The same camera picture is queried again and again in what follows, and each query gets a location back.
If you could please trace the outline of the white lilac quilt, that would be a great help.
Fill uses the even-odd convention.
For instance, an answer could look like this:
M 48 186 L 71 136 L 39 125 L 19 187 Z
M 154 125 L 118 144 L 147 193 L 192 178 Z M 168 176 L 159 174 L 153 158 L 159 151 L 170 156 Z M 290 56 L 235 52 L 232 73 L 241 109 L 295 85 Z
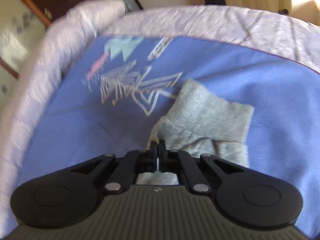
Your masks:
M 99 35 L 189 36 L 257 49 L 319 71 L 319 27 L 263 10 L 195 5 L 126 13 L 122 0 L 82 2 L 56 20 L 31 52 L 1 111 L 1 235 L 25 149 L 73 64 Z

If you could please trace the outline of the grey sweat pants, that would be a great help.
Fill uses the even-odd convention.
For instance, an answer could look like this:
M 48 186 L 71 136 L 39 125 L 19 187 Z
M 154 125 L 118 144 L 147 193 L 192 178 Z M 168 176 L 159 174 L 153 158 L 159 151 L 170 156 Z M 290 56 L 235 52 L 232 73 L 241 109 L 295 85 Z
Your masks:
M 253 113 L 253 106 L 220 98 L 189 79 L 152 128 L 149 142 L 164 140 L 167 149 L 183 150 L 194 158 L 206 153 L 249 167 L 246 139 Z

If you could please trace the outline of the blue patterned bed sheet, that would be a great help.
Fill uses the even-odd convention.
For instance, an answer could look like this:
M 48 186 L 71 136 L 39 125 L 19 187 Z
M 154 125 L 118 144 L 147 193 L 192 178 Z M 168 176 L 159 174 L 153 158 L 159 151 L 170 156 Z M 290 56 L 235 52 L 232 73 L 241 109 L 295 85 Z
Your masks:
M 288 181 L 303 195 L 296 226 L 319 235 L 319 74 L 296 62 L 226 43 L 176 37 L 102 36 L 63 77 L 35 129 L 17 182 L 104 153 L 146 148 L 153 126 L 186 81 L 187 116 L 204 100 L 254 107 L 250 168 Z

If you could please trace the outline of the wardrobe with frosted glass doors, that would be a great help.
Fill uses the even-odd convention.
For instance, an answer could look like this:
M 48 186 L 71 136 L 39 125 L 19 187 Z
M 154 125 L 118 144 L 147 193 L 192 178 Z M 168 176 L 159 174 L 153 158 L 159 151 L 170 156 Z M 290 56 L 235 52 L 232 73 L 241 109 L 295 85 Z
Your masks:
M 45 31 L 42 22 L 21 0 L 1 0 L 1 100 L 10 96 L 17 81 L 4 66 L 20 74 Z

